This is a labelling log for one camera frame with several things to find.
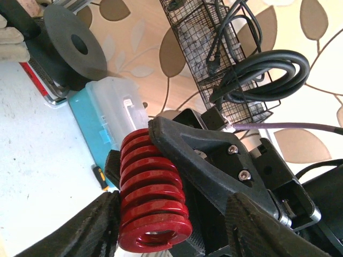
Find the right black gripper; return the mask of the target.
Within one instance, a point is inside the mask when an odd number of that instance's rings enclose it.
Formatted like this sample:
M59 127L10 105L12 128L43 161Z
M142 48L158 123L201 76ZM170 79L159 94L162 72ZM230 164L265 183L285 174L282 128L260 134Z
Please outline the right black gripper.
M234 134L204 129L191 109L173 120L150 120L148 131L181 173L194 225L191 237L171 249L173 256L232 256L225 212L234 193L247 195L300 237L319 222L314 201L267 139L250 152Z

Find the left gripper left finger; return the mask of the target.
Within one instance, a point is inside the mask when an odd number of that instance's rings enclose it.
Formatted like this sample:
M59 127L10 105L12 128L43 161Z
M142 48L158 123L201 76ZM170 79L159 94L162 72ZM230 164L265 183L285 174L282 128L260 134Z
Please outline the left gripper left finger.
M114 256L119 224L119 191L106 192L17 256Z

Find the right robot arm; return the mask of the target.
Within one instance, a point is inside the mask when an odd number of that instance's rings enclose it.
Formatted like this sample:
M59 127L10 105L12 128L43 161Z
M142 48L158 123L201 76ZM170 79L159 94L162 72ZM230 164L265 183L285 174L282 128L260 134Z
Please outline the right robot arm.
M237 128L216 108L202 115L189 109L150 120L108 153L122 249L342 256L342 160L293 174L268 139L249 151Z

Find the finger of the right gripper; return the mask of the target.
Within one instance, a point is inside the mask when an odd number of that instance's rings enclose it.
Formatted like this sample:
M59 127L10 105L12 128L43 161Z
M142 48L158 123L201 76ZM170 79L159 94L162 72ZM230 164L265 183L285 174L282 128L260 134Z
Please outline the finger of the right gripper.
M105 176L115 186L120 186L121 152L111 149L105 162Z

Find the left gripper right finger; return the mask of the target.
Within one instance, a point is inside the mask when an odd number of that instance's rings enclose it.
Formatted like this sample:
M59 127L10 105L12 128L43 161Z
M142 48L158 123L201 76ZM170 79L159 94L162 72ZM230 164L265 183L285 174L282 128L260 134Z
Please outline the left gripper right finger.
M329 256L243 193L228 198L225 222L232 256Z

